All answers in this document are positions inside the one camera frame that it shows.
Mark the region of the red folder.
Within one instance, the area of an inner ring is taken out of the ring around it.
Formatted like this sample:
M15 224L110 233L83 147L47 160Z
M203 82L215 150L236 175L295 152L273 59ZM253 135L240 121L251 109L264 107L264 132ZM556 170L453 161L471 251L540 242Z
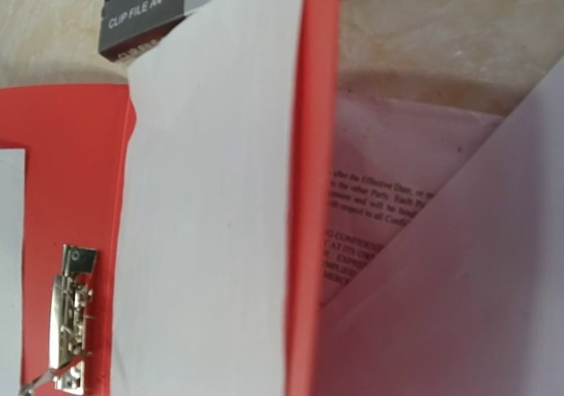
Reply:
M333 140L340 0L303 0L289 162L286 385L315 373ZM1 92L1 150L24 149L21 307L1 313L4 395L111 392L125 161L136 124L124 85Z

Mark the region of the white sheet top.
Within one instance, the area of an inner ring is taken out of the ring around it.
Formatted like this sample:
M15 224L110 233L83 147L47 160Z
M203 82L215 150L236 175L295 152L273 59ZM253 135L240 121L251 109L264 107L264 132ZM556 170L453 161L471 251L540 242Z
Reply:
M303 0L211 0L129 69L114 395L281 395Z

